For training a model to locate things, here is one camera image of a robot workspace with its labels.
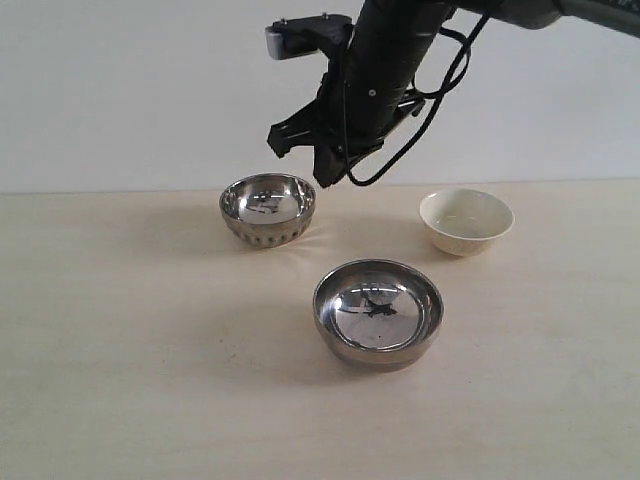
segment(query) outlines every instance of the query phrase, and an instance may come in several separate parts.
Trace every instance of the wooden table surface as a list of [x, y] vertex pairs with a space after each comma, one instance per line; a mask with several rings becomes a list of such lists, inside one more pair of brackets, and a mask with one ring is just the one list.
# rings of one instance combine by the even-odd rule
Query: wooden table surface
[[[261, 251], [217, 192], [0, 197], [0, 478], [640, 478], [640, 181], [475, 187], [516, 224], [467, 259], [426, 238], [436, 187], [319, 192]], [[315, 331], [318, 280], [365, 257], [444, 298], [409, 369]]]

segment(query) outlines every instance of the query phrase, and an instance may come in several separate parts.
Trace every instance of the metal bowl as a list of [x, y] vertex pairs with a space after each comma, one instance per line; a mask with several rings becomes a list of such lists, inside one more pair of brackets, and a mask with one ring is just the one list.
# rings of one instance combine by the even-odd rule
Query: metal bowl
[[280, 173], [244, 178], [220, 195], [220, 211], [229, 229], [258, 248], [300, 237], [311, 223], [315, 205], [309, 182]]
[[398, 370], [433, 343], [444, 305], [422, 273], [390, 260], [357, 260], [327, 274], [313, 295], [315, 323], [347, 363]]

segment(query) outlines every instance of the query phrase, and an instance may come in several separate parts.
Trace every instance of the bowl rim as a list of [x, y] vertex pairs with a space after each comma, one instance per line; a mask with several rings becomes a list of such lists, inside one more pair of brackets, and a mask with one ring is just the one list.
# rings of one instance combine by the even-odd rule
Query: bowl rim
[[[238, 185], [240, 185], [243, 182], [247, 182], [248, 180], [253, 180], [255, 178], [258, 177], [284, 177], [284, 178], [288, 178], [288, 179], [293, 179], [293, 180], [297, 180], [300, 181], [302, 183], [305, 184], [306, 187], [308, 187], [309, 191], [311, 192], [312, 195], [312, 204], [311, 207], [308, 210], [303, 210], [302, 212], [298, 212], [296, 214], [295, 217], [291, 217], [287, 220], [282, 220], [280, 222], [273, 222], [273, 223], [261, 223], [261, 224], [257, 224], [257, 223], [251, 223], [251, 222], [247, 222], [246, 220], [242, 220], [241, 218], [237, 218], [234, 217], [232, 215], [229, 215], [226, 211], [226, 209], [223, 207], [223, 198], [224, 196], [232, 191], [234, 188], [236, 188]], [[301, 217], [304, 217], [306, 215], [312, 215], [313, 211], [315, 210], [315, 205], [316, 205], [316, 190], [313, 187], [313, 185], [311, 184], [311, 182], [305, 180], [304, 178], [298, 177], [297, 175], [293, 175], [290, 173], [278, 173], [278, 172], [266, 172], [266, 173], [257, 173], [255, 175], [249, 175], [247, 177], [241, 178], [239, 180], [236, 180], [235, 182], [233, 182], [232, 184], [228, 185], [227, 187], [225, 187], [222, 192], [220, 192], [220, 196], [218, 197], [218, 207], [220, 208], [220, 211], [222, 212], [222, 214], [228, 218], [229, 220], [232, 220], [234, 222], [238, 222], [238, 223], [242, 223], [245, 225], [260, 225], [260, 226], [265, 226], [265, 227], [271, 227], [271, 226], [276, 226], [276, 225], [282, 225], [285, 223], [289, 223], [291, 221], [294, 220], [298, 220]]]
[[412, 275], [418, 277], [420, 279], [420, 281], [424, 282], [426, 285], [428, 285], [431, 293], [433, 293], [433, 296], [435, 297], [436, 302], [438, 305], [438, 316], [435, 322], [427, 322], [426, 319], [423, 317], [421, 318], [420, 321], [420, 327], [418, 328], [418, 330], [412, 335], [412, 337], [408, 340], [406, 340], [405, 342], [398, 344], [398, 345], [394, 345], [392, 347], [385, 347], [385, 348], [365, 348], [362, 346], [358, 346], [356, 344], [354, 344], [353, 342], [349, 341], [349, 339], [347, 339], [346, 337], [344, 337], [344, 335], [342, 335], [342, 333], [340, 331], [335, 331], [335, 338], [339, 339], [341, 343], [343, 343], [344, 345], [350, 347], [350, 348], [355, 348], [358, 350], [362, 350], [362, 351], [366, 351], [366, 352], [371, 352], [371, 353], [385, 353], [385, 352], [395, 352], [398, 350], [404, 350], [406, 348], [410, 348], [413, 345], [415, 345], [415, 340], [416, 338], [418, 338], [420, 336], [420, 332], [423, 329], [427, 329], [427, 335], [425, 336], [425, 340], [430, 339], [431, 337], [433, 337], [435, 334], [437, 334], [437, 332], [440, 330], [440, 327], [442, 326], [442, 320], [444, 318], [444, 300], [442, 299], [442, 295], [440, 294], [440, 291], [438, 290], [438, 287], [435, 285], [435, 283], [433, 283], [433, 281], [431, 279], [429, 279], [429, 277], [427, 277], [424, 273], [422, 273], [420, 270], [407, 265], [406, 263], [402, 263], [402, 262], [398, 262], [395, 260], [388, 260], [388, 259], [384, 259], [384, 258], [361, 258], [361, 259], [356, 259], [356, 260], [351, 260], [349, 262], [346, 263], [342, 263], [340, 265], [338, 265], [337, 267], [333, 268], [330, 272], [328, 272], [327, 274], [325, 274], [317, 283], [314, 291], [313, 291], [313, 299], [312, 299], [312, 307], [313, 307], [313, 316], [314, 316], [314, 321], [316, 323], [316, 326], [320, 325], [323, 326], [324, 328], [324, 324], [321, 322], [320, 319], [320, 312], [318, 311], [317, 305], [318, 305], [318, 293], [320, 291], [320, 288], [327, 282], [327, 280], [329, 280], [332, 276], [334, 276], [336, 273], [338, 273], [340, 270], [350, 267], [352, 265], [357, 265], [357, 264], [362, 264], [362, 263], [382, 263], [382, 264], [387, 264], [387, 265], [392, 265], [394, 267], [400, 267], [403, 270], [408, 271], [409, 273], [411, 273]]
[[[424, 215], [422, 213], [422, 209], [423, 209], [423, 205], [425, 205], [431, 198], [435, 197], [436, 195], [440, 194], [440, 193], [444, 193], [444, 192], [450, 192], [450, 191], [462, 191], [462, 192], [470, 192], [470, 193], [477, 193], [480, 194], [482, 196], [485, 197], [490, 197], [493, 200], [497, 201], [497, 203], [503, 207], [510, 216], [510, 222], [509, 225], [500, 233], [497, 233], [495, 235], [487, 235], [487, 236], [483, 236], [483, 237], [465, 237], [462, 235], [454, 235], [450, 232], [446, 232], [440, 228], [437, 228], [436, 226], [434, 226], [431, 222], [428, 222], [425, 218]], [[441, 188], [439, 190], [436, 190], [435, 192], [432, 192], [428, 195], [425, 195], [422, 200], [420, 201], [420, 205], [418, 206], [418, 213], [420, 215], [420, 218], [422, 219], [422, 222], [429, 227], [430, 229], [434, 230], [435, 232], [444, 235], [445, 237], [449, 237], [449, 238], [454, 238], [456, 240], [464, 240], [467, 242], [486, 242], [488, 240], [493, 240], [496, 238], [500, 238], [504, 235], [506, 235], [507, 233], [509, 233], [509, 231], [513, 228], [513, 225], [516, 221], [516, 216], [515, 213], [513, 212], [513, 210], [511, 209], [511, 207], [509, 205], [507, 205], [507, 203], [496, 197], [495, 195], [488, 193], [488, 192], [484, 192], [482, 190], [477, 190], [474, 188], [465, 188], [465, 187], [447, 187], [447, 188]]]

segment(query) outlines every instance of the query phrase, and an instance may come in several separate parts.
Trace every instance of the white bowl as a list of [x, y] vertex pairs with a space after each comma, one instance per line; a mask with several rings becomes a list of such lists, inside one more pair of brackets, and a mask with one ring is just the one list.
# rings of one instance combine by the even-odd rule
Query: white bowl
[[420, 202], [420, 217], [436, 247], [462, 257], [486, 250], [514, 222], [513, 212], [502, 200], [466, 188], [427, 195]]

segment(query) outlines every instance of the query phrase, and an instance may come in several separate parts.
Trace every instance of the white wall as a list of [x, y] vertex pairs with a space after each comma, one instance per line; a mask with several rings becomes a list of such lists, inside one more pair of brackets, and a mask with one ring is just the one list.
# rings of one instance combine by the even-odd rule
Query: white wall
[[[3, 0], [0, 191], [223, 186], [263, 171], [311, 178], [306, 149], [278, 160], [271, 123], [309, 101], [321, 56], [272, 61], [280, 16], [356, 16], [360, 0]], [[469, 31], [477, 17], [458, 14]], [[454, 53], [420, 71], [436, 86]], [[471, 70], [387, 183], [640, 175], [640, 40], [563, 19], [491, 22]], [[372, 171], [417, 127], [408, 122]]]

